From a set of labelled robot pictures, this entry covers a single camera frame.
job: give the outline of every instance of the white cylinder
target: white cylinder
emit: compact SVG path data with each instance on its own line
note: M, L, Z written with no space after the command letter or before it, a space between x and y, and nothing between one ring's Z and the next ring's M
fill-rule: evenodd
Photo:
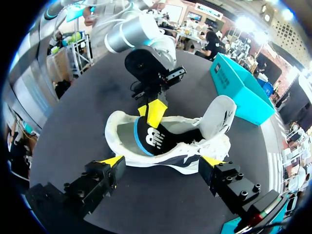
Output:
M146 45L159 34L154 18L140 15L114 27L104 41L110 52L120 53L137 45Z

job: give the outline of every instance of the teal cardboard box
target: teal cardboard box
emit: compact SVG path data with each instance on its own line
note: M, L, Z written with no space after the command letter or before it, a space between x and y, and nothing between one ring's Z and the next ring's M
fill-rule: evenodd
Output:
M236 103L237 117L261 125L275 113L257 80L235 61L218 53L210 72L218 94L229 96Z

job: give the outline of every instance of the white sign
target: white sign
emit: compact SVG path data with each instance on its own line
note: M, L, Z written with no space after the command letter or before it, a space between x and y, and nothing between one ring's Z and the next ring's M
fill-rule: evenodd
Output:
M218 11L208 7L208 6L199 4L199 3L196 3L195 10L196 11L200 11L202 13L205 13L205 14L207 14L209 16L212 16L212 17L214 17L214 18L216 18L218 20L221 20L222 17L223 17L222 13L220 13L220 12L218 12Z

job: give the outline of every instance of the new balance logo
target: new balance logo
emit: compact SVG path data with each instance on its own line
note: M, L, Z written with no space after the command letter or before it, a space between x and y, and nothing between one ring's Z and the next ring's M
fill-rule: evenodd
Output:
M164 137L165 137L164 134L160 134L158 130L151 127L147 130L147 136L145 139L146 143L154 147L156 146L158 149L160 149Z

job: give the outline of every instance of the monitor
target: monitor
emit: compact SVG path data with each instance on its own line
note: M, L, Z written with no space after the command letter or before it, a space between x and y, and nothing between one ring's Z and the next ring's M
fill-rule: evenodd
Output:
M197 21L200 21L201 18L202 18L202 16L201 16L201 15L198 15L198 14L195 14L195 13L193 13L193 12L189 12L189 13L187 14L187 18L191 18L191 19L195 19L195 20L197 20Z

